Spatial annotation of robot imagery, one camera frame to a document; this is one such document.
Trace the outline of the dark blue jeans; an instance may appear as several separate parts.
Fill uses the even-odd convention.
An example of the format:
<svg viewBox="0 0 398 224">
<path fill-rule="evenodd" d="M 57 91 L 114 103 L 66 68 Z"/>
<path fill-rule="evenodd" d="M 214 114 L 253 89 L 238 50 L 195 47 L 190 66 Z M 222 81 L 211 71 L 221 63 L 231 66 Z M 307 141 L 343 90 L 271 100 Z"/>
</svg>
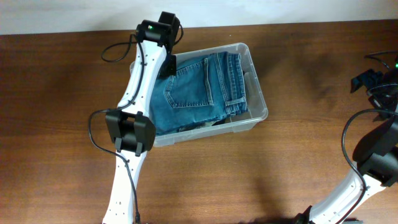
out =
<svg viewBox="0 0 398 224">
<path fill-rule="evenodd" d="M 158 136 L 241 115 L 247 110 L 241 55 L 229 52 L 181 62 L 175 76 L 156 80 L 150 99 Z"/>
</svg>

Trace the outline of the clear plastic storage container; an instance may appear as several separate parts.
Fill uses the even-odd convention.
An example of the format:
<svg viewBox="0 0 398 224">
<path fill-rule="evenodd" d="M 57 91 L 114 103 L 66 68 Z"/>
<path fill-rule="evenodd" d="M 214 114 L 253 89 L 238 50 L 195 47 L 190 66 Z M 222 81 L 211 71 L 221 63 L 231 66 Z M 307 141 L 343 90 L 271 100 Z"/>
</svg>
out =
<svg viewBox="0 0 398 224">
<path fill-rule="evenodd" d="M 241 67 L 244 70 L 244 86 L 248 111 L 239 116 L 227 118 L 224 124 L 157 136 L 154 141 L 155 147 L 173 145 L 177 142 L 205 138 L 218 134 L 247 131 L 267 118 L 269 111 L 263 97 L 249 47 L 246 44 L 236 43 L 180 53 L 176 55 L 177 63 L 181 63 L 193 57 L 219 52 L 229 52 L 241 55 Z"/>
</svg>

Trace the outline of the light grey jeans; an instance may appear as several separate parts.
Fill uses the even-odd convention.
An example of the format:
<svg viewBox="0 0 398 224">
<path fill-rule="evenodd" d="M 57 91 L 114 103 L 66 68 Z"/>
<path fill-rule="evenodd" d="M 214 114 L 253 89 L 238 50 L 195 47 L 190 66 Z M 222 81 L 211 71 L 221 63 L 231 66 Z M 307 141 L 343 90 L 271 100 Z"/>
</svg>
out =
<svg viewBox="0 0 398 224">
<path fill-rule="evenodd" d="M 220 121 L 209 121 L 209 122 L 205 122 L 205 123 L 202 123 L 202 124 L 196 124 L 194 126 L 183 127 L 183 128 L 180 128 L 178 131 L 179 132 L 191 131 L 191 130 L 194 130 L 194 129 L 201 129 L 201 128 L 208 128 L 208 127 L 211 127 L 211 126 L 217 126 L 217 125 L 221 125 L 221 124 L 224 124 L 224 123 L 225 123 L 224 119 L 220 120 Z"/>
</svg>

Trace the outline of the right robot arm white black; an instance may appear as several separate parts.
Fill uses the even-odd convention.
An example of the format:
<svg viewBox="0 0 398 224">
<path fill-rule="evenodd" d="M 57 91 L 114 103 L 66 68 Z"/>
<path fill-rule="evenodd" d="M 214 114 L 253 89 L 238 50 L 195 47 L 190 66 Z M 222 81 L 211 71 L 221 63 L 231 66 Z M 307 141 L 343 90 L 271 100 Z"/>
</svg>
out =
<svg viewBox="0 0 398 224">
<path fill-rule="evenodd" d="M 385 73 L 369 69 L 351 80 L 351 92 L 366 87 L 373 106 L 352 115 L 343 129 L 341 148 L 351 169 L 326 199 L 297 214 L 294 223 L 358 223 L 350 215 L 367 199 L 397 183 L 397 66 L 383 65 Z M 358 142 L 350 157 L 345 145 L 348 128 L 366 113 L 377 113 L 382 123 Z"/>
</svg>

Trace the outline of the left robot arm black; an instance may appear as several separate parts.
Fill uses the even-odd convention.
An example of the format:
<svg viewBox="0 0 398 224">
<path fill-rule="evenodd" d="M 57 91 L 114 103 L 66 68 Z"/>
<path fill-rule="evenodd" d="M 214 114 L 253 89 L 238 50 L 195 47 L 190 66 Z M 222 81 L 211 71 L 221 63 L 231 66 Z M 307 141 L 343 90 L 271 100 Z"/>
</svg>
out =
<svg viewBox="0 0 398 224">
<path fill-rule="evenodd" d="M 150 119 L 150 98 L 158 78 L 176 74 L 172 49 L 183 36 L 175 14 L 162 12 L 159 20 L 142 21 L 132 35 L 137 44 L 131 77 L 117 108 L 105 112 L 115 146 L 116 168 L 111 197 L 103 223 L 140 223 L 137 182 L 147 153 L 155 140 Z"/>
</svg>

